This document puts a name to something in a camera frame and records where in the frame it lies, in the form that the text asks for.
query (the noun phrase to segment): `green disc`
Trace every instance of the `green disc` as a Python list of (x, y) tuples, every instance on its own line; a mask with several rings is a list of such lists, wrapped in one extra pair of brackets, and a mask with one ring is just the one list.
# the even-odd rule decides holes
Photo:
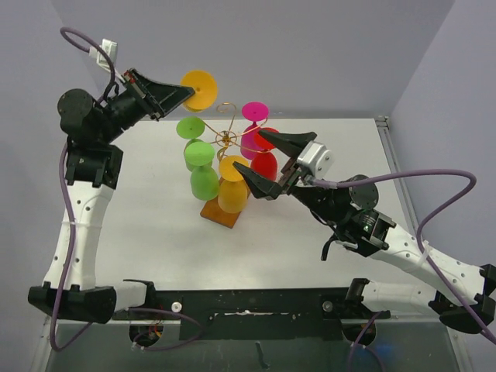
[(190, 183), (197, 199), (208, 201), (219, 194), (219, 177), (212, 167), (196, 167), (191, 172)]
[(210, 143), (194, 142), (184, 150), (184, 159), (196, 167), (210, 163), (214, 156), (215, 149)]
[[(186, 143), (186, 146), (184, 147), (184, 151), (186, 151), (186, 147), (188, 147), (189, 145), (191, 145), (192, 143), (195, 143), (195, 142), (203, 142), (201, 139), (198, 139), (198, 138), (194, 138), (194, 139), (190, 139), (188, 141), (188, 143)], [(194, 169), (195, 169), (195, 166), (193, 164), (189, 164), (186, 159), (184, 159), (184, 162), (186, 163), (186, 168), (192, 172)]]
[(179, 137), (190, 140), (197, 138), (205, 131), (205, 122), (197, 116), (189, 116), (182, 119), (176, 126)]

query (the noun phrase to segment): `red disc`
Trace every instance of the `red disc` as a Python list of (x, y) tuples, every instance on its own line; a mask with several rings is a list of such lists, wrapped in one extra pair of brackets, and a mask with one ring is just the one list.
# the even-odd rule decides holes
[(260, 130), (257, 132), (257, 134), (255, 135), (255, 137), (253, 138), (253, 140), (262, 149), (264, 149), (264, 150), (272, 150), (273, 148), (275, 148), (275, 146), (272, 143), (266, 141), (260, 135), (260, 132), (263, 132), (264, 130), (266, 130), (268, 132), (272, 132), (272, 133), (279, 133), (279, 131), (276, 130), (276, 129), (274, 129), (274, 128), (260, 128)]
[(253, 160), (251, 160), (250, 167), (260, 176), (264, 176), (271, 181), (276, 181), (277, 160), (272, 153), (258, 153)]

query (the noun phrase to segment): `orange base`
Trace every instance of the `orange base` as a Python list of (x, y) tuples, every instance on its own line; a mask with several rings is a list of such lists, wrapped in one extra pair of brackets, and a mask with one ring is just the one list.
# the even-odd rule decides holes
[[(248, 198), (250, 197), (250, 189), (248, 189)], [(205, 203), (202, 211), (200, 212), (200, 216), (204, 219), (209, 219), (210, 221), (216, 222), (219, 225), (229, 227), (232, 229), (238, 220), (240, 213), (226, 213), (219, 207), (219, 203), (217, 202), (217, 198), (209, 200)]]

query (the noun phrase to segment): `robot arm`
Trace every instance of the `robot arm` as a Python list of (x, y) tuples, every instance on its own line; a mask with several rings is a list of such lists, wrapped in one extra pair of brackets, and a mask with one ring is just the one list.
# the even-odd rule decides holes
[[(52, 315), (60, 281), (63, 283), (59, 319), (106, 323), (115, 312), (150, 305), (153, 283), (122, 281), (97, 285), (95, 259), (107, 206), (117, 186), (122, 151), (110, 143), (145, 115), (159, 120), (194, 93), (194, 89), (161, 84), (130, 69), (123, 74), (125, 91), (101, 106), (90, 94), (73, 89), (58, 102), (60, 127), (67, 138), (67, 192), (74, 211), (67, 210), (60, 229), (57, 249), (43, 285), (29, 289), (28, 301)], [(70, 248), (71, 224), (75, 227)], [(67, 276), (64, 261), (71, 256)]]
[[(314, 139), (315, 133), (284, 134), (261, 130), (260, 135), (289, 156), (278, 182), (267, 180), (242, 164), (235, 164), (255, 198), (274, 200), (293, 195), (323, 225), (333, 230), (324, 245), (326, 260), (332, 242), (364, 257), (391, 264), (418, 278), (418, 285), (381, 284), (357, 278), (347, 300), (360, 303), (372, 312), (383, 310), (439, 315), (441, 322), (461, 332), (479, 333), (480, 326), (443, 283), (426, 260), (427, 254), (455, 289), (487, 325), (494, 320), (496, 302), (489, 297), (496, 288), (496, 268), (462, 263), (432, 248), (424, 241), (422, 254), (414, 236), (391, 218), (375, 210), (378, 190), (375, 184), (326, 189), (315, 187), (332, 165), (332, 154)], [(348, 181), (366, 179), (357, 175)]]

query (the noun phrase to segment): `white table surface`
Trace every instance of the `white table surface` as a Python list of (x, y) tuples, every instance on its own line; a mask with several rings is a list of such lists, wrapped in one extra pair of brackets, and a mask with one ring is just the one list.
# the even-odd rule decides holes
[[(332, 231), (292, 197), (251, 197), (233, 229), (203, 219), (204, 202), (191, 193), (182, 155), (186, 140), (176, 134), (176, 123), (139, 122), (115, 142), (124, 160), (98, 248), (98, 285), (125, 278), (153, 281), (162, 290), (338, 287), (355, 277), (417, 282), (337, 245), (321, 262)], [(219, 130), (229, 126), (223, 120), (208, 123)], [(234, 129), (248, 125), (236, 120)], [(390, 173), (373, 119), (275, 119), (267, 125), (282, 133), (316, 132), (336, 157), (328, 180)], [(206, 130), (200, 138), (214, 135)], [(285, 164), (282, 153), (276, 157), (280, 167)], [(406, 227), (393, 181), (377, 187), (377, 209)]]

